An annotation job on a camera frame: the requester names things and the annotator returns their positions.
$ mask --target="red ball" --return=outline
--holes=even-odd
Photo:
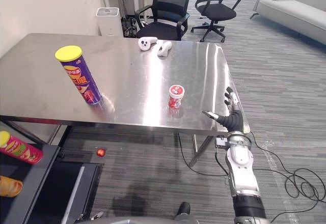
[[[105,149],[98,149],[96,154],[100,157],[103,157],[105,155]]]

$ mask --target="white vr controller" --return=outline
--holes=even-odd
[[[157,42],[157,37],[142,37],[138,40],[138,46],[142,51],[148,51],[151,48],[152,43]],[[168,56],[168,52],[172,47],[172,42],[165,42],[158,50],[158,56]]]
[[[138,40],[138,46],[142,51],[147,51],[151,48],[151,44],[157,42],[157,37],[142,37]]]
[[[162,47],[159,48],[158,52],[157,52],[157,56],[168,56],[168,52],[172,47],[172,42],[167,41],[165,43],[163,43]]]

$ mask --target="jar lid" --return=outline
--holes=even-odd
[[[10,139],[10,134],[7,131],[0,131],[0,148],[7,146],[7,142]]]
[[[173,85],[169,89],[169,95],[171,98],[183,98],[184,88],[180,85]]]
[[[78,59],[82,54],[80,47],[71,45],[60,48],[55,56],[60,62],[69,62]]]

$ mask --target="wire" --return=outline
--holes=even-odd
[[[124,0],[122,0],[122,4],[123,4],[124,12],[125,12],[124,15],[126,15],[127,14],[127,8],[126,8],[126,5],[124,4]]]
[[[187,163],[187,161],[185,160],[185,158],[184,158],[183,150],[182,150],[182,144],[181,144],[181,138],[180,138],[180,134],[179,134],[179,133],[178,133],[178,138],[179,138],[179,144],[180,144],[180,149],[181,149],[181,154],[182,154],[183,161],[184,161],[184,163],[188,166],[188,168],[189,168],[190,170],[192,170],[193,172],[195,172],[195,173],[197,173],[197,174],[199,174],[199,175],[203,175],[203,176],[209,176],[209,177],[225,177],[225,176],[226,176],[226,175],[213,175],[213,174],[201,173],[201,172],[198,172],[198,171],[192,169],[192,168],[190,167],[190,165]]]
[[[255,138],[255,135],[253,134],[253,132],[251,132],[253,138],[254,138],[254,142],[255,142],[255,145],[257,146],[257,148],[259,148],[260,150],[263,150],[263,151],[266,151],[274,156],[277,157],[277,159],[279,160],[282,168],[284,169],[284,171],[286,171],[286,173],[288,173],[289,175],[287,176],[286,174],[284,173],[281,173],[279,171],[275,171],[275,170],[271,170],[271,169],[253,169],[254,171],[270,171],[270,172],[275,172],[275,173],[278,173],[280,175],[282,175],[283,177],[286,178],[285,182],[284,182],[284,188],[285,188],[285,191],[286,193],[291,197],[291,198],[298,198],[300,196],[300,194],[312,201],[315,201],[315,204],[310,207],[309,209],[306,209],[306,210],[299,210],[299,211],[284,211],[284,212],[281,212],[279,214],[277,214],[270,223],[272,223],[277,217],[279,217],[280,215],[283,215],[283,214],[288,214],[288,213],[302,213],[302,212],[307,212],[307,211],[310,211],[312,210],[313,208],[316,207],[316,205],[318,204],[318,202],[323,202],[325,203],[324,201],[324,198],[326,197],[326,188],[325,188],[325,184],[324,182],[322,181],[322,179],[312,170],[310,169],[307,169],[307,168],[298,168],[296,169],[294,172],[290,172],[289,170],[287,170],[283,164],[283,162],[281,161],[281,159],[279,158],[279,156],[276,154],[276,153],[273,153],[272,151],[269,151],[267,149],[263,149],[262,147],[258,146],[257,145],[257,142],[256,142],[256,138]],[[306,180],[304,177],[300,176],[299,174],[297,174],[297,172],[299,171],[307,171],[307,172],[310,172],[312,173],[315,177],[317,177],[317,179],[321,182],[322,184],[322,190],[323,190],[323,195],[322,195],[322,198],[319,197],[319,192],[318,192],[318,189],[313,185],[311,184],[308,180]],[[301,179],[302,182],[301,184],[298,184],[297,182],[297,178]],[[290,194],[290,192],[288,191],[288,183],[292,183],[292,185],[294,186],[294,188],[296,189],[296,195],[292,195]],[[304,186],[308,186],[309,187],[309,190],[312,192],[311,195],[308,195],[307,192],[304,190]]]
[[[219,162],[219,160],[218,160],[218,149],[216,150],[216,152],[215,152],[215,160],[216,160],[216,162],[219,164],[219,166],[222,168],[222,170],[224,170],[224,172],[225,172],[225,174],[228,176],[229,175],[229,173],[226,171],[226,169],[222,166],[222,164]]]

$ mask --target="gray carpet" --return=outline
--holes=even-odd
[[[204,30],[196,0],[190,0],[189,31],[185,41],[199,41]],[[231,6],[236,0],[226,0]],[[249,20],[255,0],[242,0],[237,17],[225,21],[225,43],[221,43],[236,83],[243,108],[257,143],[277,153],[293,171],[307,167],[326,180],[326,46],[261,16]],[[206,42],[219,42],[210,33]],[[184,154],[192,156],[191,137],[181,135]],[[97,148],[107,149],[104,158]],[[147,215],[172,218],[182,201],[190,202],[200,223],[233,223],[229,186],[224,177],[191,172],[184,164],[173,134],[112,131],[76,127],[67,139],[65,160],[103,163],[103,172],[92,213],[105,216]],[[275,157],[252,149],[255,168],[282,170]],[[194,169],[223,174],[214,161],[211,145]],[[219,157],[224,161],[225,152]],[[285,178],[270,172],[255,172],[267,217],[284,210],[304,210],[314,202],[302,196],[290,198]],[[320,188],[316,179],[311,179]],[[285,214],[274,223],[325,223],[326,204],[318,203],[306,213]]]

